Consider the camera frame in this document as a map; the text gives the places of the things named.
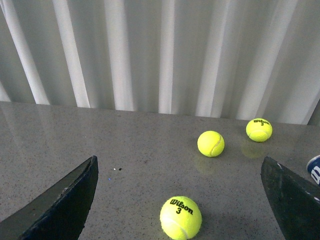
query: tennis ball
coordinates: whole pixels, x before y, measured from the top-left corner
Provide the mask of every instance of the tennis ball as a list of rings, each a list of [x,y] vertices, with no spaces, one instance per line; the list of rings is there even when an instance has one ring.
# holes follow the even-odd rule
[[[201,212],[186,196],[174,196],[165,202],[160,212],[163,231],[174,240],[193,238],[200,230]]]
[[[225,148],[225,140],[216,131],[205,131],[198,138],[198,149],[207,157],[216,157]]]
[[[246,126],[246,134],[255,142],[264,142],[271,137],[272,126],[270,122],[263,118],[256,118]]]

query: wilson logo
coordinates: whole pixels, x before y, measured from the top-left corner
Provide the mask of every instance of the wilson logo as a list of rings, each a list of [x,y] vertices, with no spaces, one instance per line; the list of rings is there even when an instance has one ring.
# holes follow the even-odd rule
[[[190,207],[184,205],[184,202],[183,202],[183,201],[179,201],[179,200],[177,200],[177,199],[172,199],[172,200],[170,201],[170,204],[172,204],[172,205],[177,205],[177,206],[178,206],[178,209],[177,209],[177,211],[176,211],[177,214],[180,214],[182,210],[187,211],[187,212],[190,213],[191,215],[193,215],[193,213],[194,213],[194,211],[193,211]]]
[[[261,123],[261,126],[263,126],[264,124],[270,125],[269,122],[263,121],[263,120],[261,120],[261,119],[255,119],[255,120],[253,120],[253,122],[254,122],[254,123]]]

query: white curtain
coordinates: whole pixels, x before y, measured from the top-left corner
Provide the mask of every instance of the white curtain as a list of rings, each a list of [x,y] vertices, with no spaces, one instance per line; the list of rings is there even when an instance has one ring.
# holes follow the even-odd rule
[[[320,1],[0,6],[0,101],[320,124]]]

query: gray countertop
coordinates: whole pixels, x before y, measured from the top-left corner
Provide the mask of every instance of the gray countertop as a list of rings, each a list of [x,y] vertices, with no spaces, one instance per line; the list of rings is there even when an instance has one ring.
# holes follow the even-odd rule
[[[306,163],[320,154],[320,128],[272,123],[271,138],[257,143],[247,122],[0,102],[0,220],[96,155],[99,179],[80,240],[168,240],[159,216],[173,196],[198,204],[195,240],[284,240],[261,165],[270,156],[312,182]],[[207,130],[225,140],[218,157],[198,151]]]

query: blue can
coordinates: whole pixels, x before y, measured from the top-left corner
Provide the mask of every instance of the blue can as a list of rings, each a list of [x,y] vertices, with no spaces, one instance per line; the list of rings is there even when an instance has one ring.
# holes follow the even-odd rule
[[[306,164],[306,170],[313,180],[320,186],[320,155],[315,156]]]

